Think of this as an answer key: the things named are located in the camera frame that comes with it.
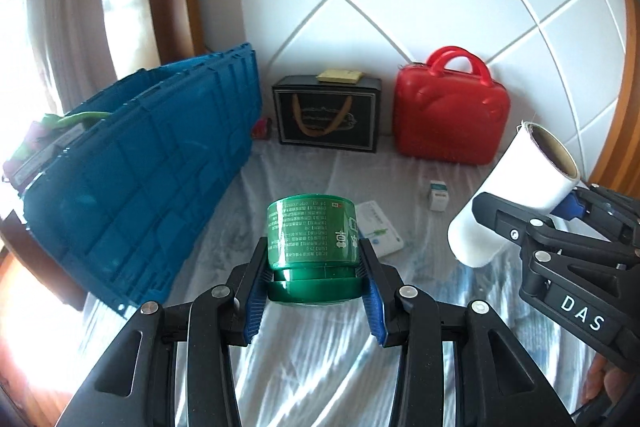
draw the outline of red suitcase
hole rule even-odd
[[[456,57],[468,58],[472,72],[447,70]],[[407,156],[486,165],[498,150],[510,105],[507,90],[480,58],[456,46],[440,48],[425,64],[398,73],[396,147]]]

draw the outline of blue plastic crate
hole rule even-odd
[[[172,76],[152,83],[132,75],[82,104],[81,110],[113,112],[47,166],[23,196],[36,240],[119,312],[166,299],[250,154],[262,104],[251,46],[198,57],[190,66],[177,72],[172,65]],[[151,76],[170,69],[163,68]],[[146,89],[113,108],[134,84]]]

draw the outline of green plastic jar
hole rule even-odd
[[[350,200],[326,194],[284,198],[269,205],[267,226],[272,301],[332,304],[362,296]]]

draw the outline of blue gripper pad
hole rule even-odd
[[[362,261],[362,256],[360,256],[360,264],[356,270],[356,275],[358,277],[363,277],[365,280],[362,304],[364,305],[364,311],[367,314],[369,329],[378,343],[383,346],[386,341],[387,332],[385,328],[385,314],[382,305],[382,298],[380,298],[378,286],[376,286],[376,283],[367,272],[366,266]]]
[[[571,192],[569,192],[567,197],[564,198],[564,200],[558,203],[558,206],[553,209],[551,214],[553,214],[554,216],[558,216],[566,221],[571,221],[572,219],[574,219],[574,217],[582,219],[585,212],[586,208],[583,204],[580,204],[578,198],[575,196],[575,191],[572,190]]]
[[[260,273],[251,286],[249,298],[246,302],[246,316],[244,320],[244,339],[247,344],[251,344],[252,338],[258,334],[260,323],[262,322],[262,314],[267,304],[267,284],[273,279],[273,270],[269,268],[269,264],[264,264],[264,270]]]

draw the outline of white paper roll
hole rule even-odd
[[[489,192],[542,214],[550,213],[580,181],[567,149],[542,126],[524,122],[494,170],[478,191]],[[449,246],[461,263],[478,268],[510,242],[476,223],[471,204],[449,225]]]

